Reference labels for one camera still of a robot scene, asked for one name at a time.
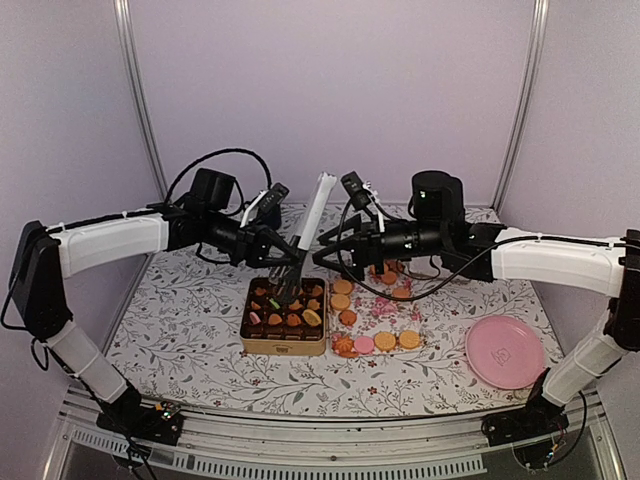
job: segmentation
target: cookie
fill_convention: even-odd
[[[282,317],[277,313],[272,313],[271,315],[269,315],[269,320],[267,321],[267,323],[271,326],[280,325],[282,323]]]
[[[302,318],[304,318],[304,321],[312,327],[317,327],[322,323],[322,318],[320,318],[320,315],[318,315],[313,310],[306,309],[304,312],[302,312]]]
[[[351,350],[353,350],[353,340],[351,340],[351,337],[349,335],[347,335],[346,337],[341,337],[336,340],[333,348],[338,353],[350,352]]]
[[[393,285],[398,281],[398,275],[395,272],[387,272],[384,275],[380,275],[380,280],[385,285]]]
[[[313,290],[311,290],[311,296],[314,298],[319,297],[323,292],[324,288],[322,288],[320,285],[316,285],[313,287]]]
[[[373,353],[374,347],[375,344],[371,337],[358,337],[353,342],[353,348],[355,348],[356,352],[361,355],[369,355],[370,353]]]
[[[411,296],[411,292],[407,288],[398,287],[393,289],[391,295],[396,298],[409,298]]]
[[[291,305],[289,305],[289,310],[296,311],[296,310],[300,310],[301,308],[304,308],[304,305],[302,305],[300,303],[300,300],[297,300],[297,299],[296,299],[295,302],[293,302]]]
[[[340,314],[340,323],[345,327],[351,327],[354,323],[356,323],[357,319],[358,316],[356,315],[356,312],[352,310],[345,310]]]
[[[307,308],[310,308],[311,310],[320,310],[320,302],[315,298],[312,298],[309,300],[309,303],[307,303]]]
[[[295,313],[290,313],[287,315],[287,325],[290,327],[298,327],[302,325],[302,320],[300,320],[300,317]]]
[[[336,293],[331,297],[331,307],[339,312],[346,310],[351,305],[351,300],[346,295]]]
[[[374,342],[381,352],[390,352],[396,348],[396,337],[389,332],[378,333],[374,338]]]
[[[400,334],[398,338],[400,346],[407,350],[413,350],[414,348],[418,348],[420,346],[420,335],[418,332],[414,332],[413,330],[405,330]]]
[[[341,278],[333,283],[333,292],[341,295],[349,295],[353,292],[353,283],[349,280]]]

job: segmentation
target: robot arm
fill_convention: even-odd
[[[216,263],[235,266],[244,261],[252,268],[295,264],[295,249],[262,221],[288,190],[276,184],[261,194],[250,208],[257,216],[241,224],[220,212],[228,206],[234,182],[228,175],[200,169],[189,193],[175,205],[151,205],[66,226],[45,228],[30,222],[24,227],[10,278],[10,298],[25,329],[101,402],[105,415],[98,420],[100,426],[175,444],[182,418],[171,409],[141,406],[138,391],[72,320],[63,279],[118,259],[198,243],[229,255],[229,261]],[[279,256],[270,256],[273,247],[281,251]]]
[[[355,172],[342,182],[350,204],[367,213],[371,198]],[[540,375],[523,408],[489,415],[483,424],[491,444],[565,427],[564,406],[626,353],[640,350],[640,232],[590,239],[524,232],[500,224],[469,224],[464,220],[458,179],[443,172],[420,172],[412,186],[409,206],[414,220],[397,219],[383,230],[375,222],[363,223],[359,215],[351,217],[342,224],[342,231],[335,228],[320,237],[325,248],[314,255],[314,261],[362,280],[368,265],[382,273],[385,259],[438,255],[445,268],[470,279],[549,282],[611,298],[609,309],[589,335]],[[347,234],[345,238],[334,239],[342,233]],[[328,258],[343,251],[350,254],[344,269]]]

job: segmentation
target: macaron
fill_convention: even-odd
[[[353,310],[345,310],[340,314],[340,323],[342,323],[345,327],[351,327],[356,320],[358,319],[358,315]]]
[[[353,348],[361,355],[369,355],[375,348],[375,343],[371,337],[358,337],[353,342]]]
[[[420,346],[420,335],[413,330],[405,330],[400,334],[398,342],[402,348],[407,350],[413,350]]]
[[[353,283],[341,278],[333,283],[333,292],[342,295],[349,295],[353,291]]]
[[[351,305],[351,300],[346,295],[336,293],[331,297],[331,307],[339,312],[346,310]]]
[[[396,348],[396,336],[389,332],[380,332],[375,338],[374,342],[378,350],[382,352],[390,352]]]

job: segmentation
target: black cable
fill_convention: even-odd
[[[382,213],[382,215],[384,215],[384,217],[387,220],[391,220],[392,222],[408,222],[408,220],[406,218],[396,217],[396,216],[391,215],[390,213],[388,213],[384,208],[382,208],[382,205],[380,205],[378,202],[375,201],[375,199],[373,199],[373,203],[378,208],[378,210],[380,210],[380,213]]]
[[[571,452],[573,452],[578,446],[578,443],[582,438],[582,434],[584,433],[584,430],[587,426],[587,410],[588,410],[587,399],[585,398],[584,393],[582,392],[578,392],[578,393],[580,394],[580,398],[582,398],[582,425],[580,426],[580,431],[578,432],[576,441],[573,442],[571,447],[569,447],[569,450],[567,450],[562,457],[558,458],[557,460],[555,459],[556,457],[554,457],[554,459],[552,459],[551,462],[549,462],[550,467],[553,467],[554,465],[557,465],[558,463],[563,462],[569,455],[571,455]]]
[[[340,216],[340,223],[338,225],[338,234],[337,234],[337,238],[336,238],[336,242],[338,245],[340,245],[341,241],[342,241],[342,233],[344,230],[344,223],[345,220],[347,218],[347,213],[349,211],[349,207],[351,207],[353,205],[353,200],[349,199],[347,201],[347,204],[344,207],[344,210],[342,211],[342,215]],[[375,288],[370,287],[369,285],[367,285],[366,283],[364,283],[361,280],[358,280],[353,273],[351,273],[351,270],[349,270],[347,268],[347,266],[344,263],[344,259],[342,258],[342,250],[338,249],[336,251],[336,254],[338,256],[338,263],[340,264],[340,267],[342,268],[343,272],[355,283],[357,283],[358,285],[360,285],[362,288],[364,288],[365,290],[368,290],[369,292],[378,295],[379,297],[382,298],[386,298],[387,300],[392,300],[395,302],[414,302],[416,300],[420,300],[422,298],[425,298],[435,292],[437,292],[438,290],[440,290],[442,287],[448,285],[453,279],[455,279],[457,276],[459,276],[465,269],[467,269],[470,265],[472,265],[474,262],[478,261],[480,258],[482,258],[484,255],[486,255],[487,253],[489,253],[490,251],[502,246],[502,245],[507,245],[509,243],[515,243],[515,242],[524,242],[524,241],[530,241],[530,240],[544,240],[544,241],[556,241],[556,242],[564,242],[564,243],[577,243],[580,245],[592,245],[592,246],[596,246],[596,247],[609,247],[610,244],[607,242],[602,242],[602,241],[598,241],[598,240],[583,240],[583,239],[578,239],[578,238],[566,238],[566,237],[558,237],[555,235],[524,235],[522,237],[513,237],[513,238],[507,238],[504,240],[501,240],[499,242],[494,243],[493,245],[485,248],[484,250],[482,250],[480,253],[478,253],[475,257],[471,258],[467,263],[465,263],[462,267],[460,267],[458,270],[456,270],[455,272],[453,272],[451,275],[449,275],[447,278],[445,278],[444,280],[442,280],[440,283],[438,283],[436,286],[426,290],[425,292],[422,292],[419,295],[416,295],[415,297],[409,297],[409,298],[398,298],[398,297],[394,297],[392,295],[388,295],[384,292],[380,292],[378,290],[376,290]],[[630,244],[614,244],[614,247],[630,247],[630,248],[634,248],[637,250],[640,250],[640,247],[635,246],[635,245],[630,245]]]
[[[46,345],[43,345],[43,349],[44,349],[44,363],[42,363],[40,361],[40,358],[38,357],[38,355],[36,354],[36,342],[38,341],[37,338],[32,338],[31,339],[31,356],[33,357],[33,359],[35,360],[36,364],[40,367],[40,369],[44,372],[46,372],[47,370],[49,370],[49,348]]]
[[[398,270],[402,275],[405,275],[406,277],[409,277],[409,278],[413,278],[414,280],[420,280],[420,281],[435,280],[442,274],[442,270],[440,270],[440,267],[434,263],[433,255],[429,257],[429,265],[431,265],[431,268],[433,268],[434,270],[437,270],[438,273],[436,273],[435,275],[420,274],[420,273],[412,272],[411,270],[409,270],[408,266],[405,270],[400,270],[400,269]]]
[[[200,157],[197,160],[194,160],[178,174],[178,176],[175,178],[175,180],[169,187],[169,190],[167,191],[167,195],[164,197],[163,203],[165,207],[169,204],[169,202],[171,202],[171,195],[173,194],[173,191],[175,190],[178,183],[180,183],[180,180],[182,180],[187,173],[189,173],[195,167],[200,165],[202,162],[209,160],[210,158],[217,157],[219,155],[225,155],[227,153],[242,153],[244,155],[249,155],[250,157],[255,158],[258,161],[258,163],[262,166],[262,169],[264,170],[264,174],[267,179],[267,189],[271,188],[271,172],[269,171],[269,167],[267,167],[267,163],[262,159],[262,157],[260,157],[260,155],[258,155],[257,153],[251,150],[247,150],[246,148],[223,148],[222,150],[216,150],[215,152],[207,153],[203,157]]]
[[[203,244],[202,242],[200,242],[198,244],[198,248],[196,249],[196,257],[198,257],[200,260],[207,263],[213,263],[214,265],[228,265],[231,263],[231,260],[214,260],[212,258],[205,257],[202,254],[202,247],[203,247]]]
[[[29,255],[31,255],[31,251],[35,248],[36,243],[38,243],[40,240],[45,238],[47,235],[48,235],[48,232],[41,233],[40,235],[36,236],[27,244],[27,246],[24,248],[22,252],[22,257],[20,258],[20,265],[18,266],[18,271],[15,272],[15,276],[13,277],[13,280],[9,284],[9,290],[7,291],[7,296],[4,299],[4,302],[2,304],[2,310],[0,311],[0,325],[7,330],[13,330],[16,332],[27,331],[27,329],[21,325],[9,325],[5,321],[5,317],[7,315],[7,310],[9,309],[9,304],[11,303],[11,298],[13,297],[13,293],[15,292],[16,286],[18,285],[18,279],[24,273],[23,270],[27,265],[27,262],[25,262],[25,259]]]
[[[9,303],[11,303],[11,298],[13,297],[13,292],[16,289],[16,285],[18,284],[18,275],[16,275],[9,285],[9,291],[7,292],[7,296],[4,299],[4,303],[2,304],[2,311],[0,311],[0,325],[2,325],[7,330],[13,330],[16,332],[26,332],[27,329],[20,325],[9,325],[5,321],[5,316],[7,315],[7,310],[9,309]]]

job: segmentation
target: white wall panel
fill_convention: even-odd
[[[533,7],[509,0],[131,2],[167,176],[208,151],[244,146],[266,158],[292,200],[306,200],[323,169],[356,169],[382,198],[402,201],[413,173],[443,169],[463,179],[468,203],[489,204]],[[251,159],[217,165],[237,174],[248,194],[263,186]]]

